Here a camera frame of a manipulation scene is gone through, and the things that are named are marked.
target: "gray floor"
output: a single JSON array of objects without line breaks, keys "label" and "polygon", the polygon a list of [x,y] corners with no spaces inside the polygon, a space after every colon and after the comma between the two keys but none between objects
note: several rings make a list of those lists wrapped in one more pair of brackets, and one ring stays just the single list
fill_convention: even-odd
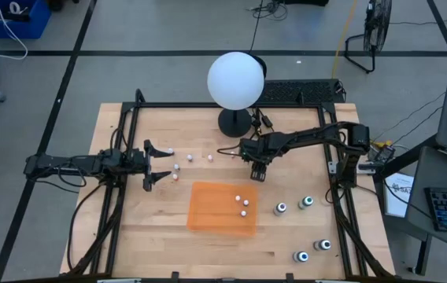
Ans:
[{"label": "gray floor", "polygon": [[[255,20],[245,8],[257,0],[98,0],[82,50],[245,50]],[[447,1],[436,0],[447,19]],[[39,40],[27,41],[30,50],[72,50],[89,0],[67,2],[54,13]],[[366,0],[359,0],[347,36],[362,32]],[[335,50],[351,1],[331,0],[325,8],[291,6],[284,21],[261,20],[256,50]],[[432,21],[426,0],[393,1],[392,21]],[[0,50],[18,50],[0,40]],[[361,50],[361,41],[352,45]],[[438,26],[391,26],[384,50],[447,51]],[[333,57],[263,57],[268,79],[325,79]],[[54,155],[86,153],[98,106],[132,100],[141,88],[148,101],[211,101],[205,76],[215,57],[79,57],[72,74],[47,152]],[[367,58],[357,60],[370,63]],[[68,57],[0,59],[0,249],[25,178],[26,156],[35,153]],[[337,77],[356,103],[360,121],[371,135],[445,91],[447,57],[379,57],[377,71],[365,75],[340,58]],[[441,105],[429,105],[383,136],[397,139]],[[413,146],[436,131],[438,115],[401,140]],[[413,167],[406,170],[413,174]],[[68,224],[76,196],[48,186],[36,186],[3,280],[55,276],[61,265]],[[387,230],[397,274],[418,280],[447,281],[447,245],[434,241],[426,277],[406,271],[413,266],[419,242]]]}]

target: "small bottle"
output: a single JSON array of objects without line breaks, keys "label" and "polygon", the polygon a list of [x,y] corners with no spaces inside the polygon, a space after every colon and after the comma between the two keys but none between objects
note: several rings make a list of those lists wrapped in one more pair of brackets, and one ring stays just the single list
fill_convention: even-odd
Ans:
[{"label": "small bottle", "polygon": [[312,197],[305,197],[299,201],[299,208],[305,209],[313,203]]},{"label": "small bottle", "polygon": [[309,259],[309,255],[307,252],[295,252],[294,253],[294,261],[296,263],[305,263]]},{"label": "small bottle", "polygon": [[286,204],[279,203],[274,207],[274,214],[276,216],[281,216],[286,211]]},{"label": "small bottle", "polygon": [[331,249],[331,242],[329,240],[323,239],[323,240],[314,242],[312,244],[312,246],[317,251],[327,251],[327,250]]}]

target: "white globe lamp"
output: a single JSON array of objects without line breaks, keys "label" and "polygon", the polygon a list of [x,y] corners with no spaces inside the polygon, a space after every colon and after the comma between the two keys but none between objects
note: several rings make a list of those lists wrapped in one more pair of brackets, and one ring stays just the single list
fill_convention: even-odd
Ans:
[{"label": "white globe lamp", "polygon": [[265,68],[260,58],[242,52],[224,54],[211,65],[208,90],[224,108],[218,116],[218,126],[228,137],[241,137],[251,128],[246,108],[262,94]]}]

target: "desk fan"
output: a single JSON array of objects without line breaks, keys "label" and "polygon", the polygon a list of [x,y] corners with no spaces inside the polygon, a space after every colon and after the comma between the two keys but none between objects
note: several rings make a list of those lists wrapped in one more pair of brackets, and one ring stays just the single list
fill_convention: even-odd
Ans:
[{"label": "desk fan", "polygon": [[[365,18],[365,32],[362,35],[354,35],[346,39],[346,48],[344,57],[351,63],[361,68],[366,73],[375,70],[375,55],[381,52],[386,34],[388,33],[388,26],[390,25],[391,15],[391,0],[371,0],[367,6],[367,18]],[[372,57],[372,70],[369,70],[355,60],[349,58],[348,47],[349,42],[353,39],[364,37],[364,50],[370,53]]]}]

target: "lamp base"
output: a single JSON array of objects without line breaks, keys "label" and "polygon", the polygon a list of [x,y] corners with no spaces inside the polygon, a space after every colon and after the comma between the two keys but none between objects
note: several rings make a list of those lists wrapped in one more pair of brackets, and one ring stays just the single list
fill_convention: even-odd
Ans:
[{"label": "lamp base", "polygon": [[252,117],[246,109],[228,110],[224,109],[218,115],[218,127],[228,137],[239,138],[246,133],[252,126]]}]

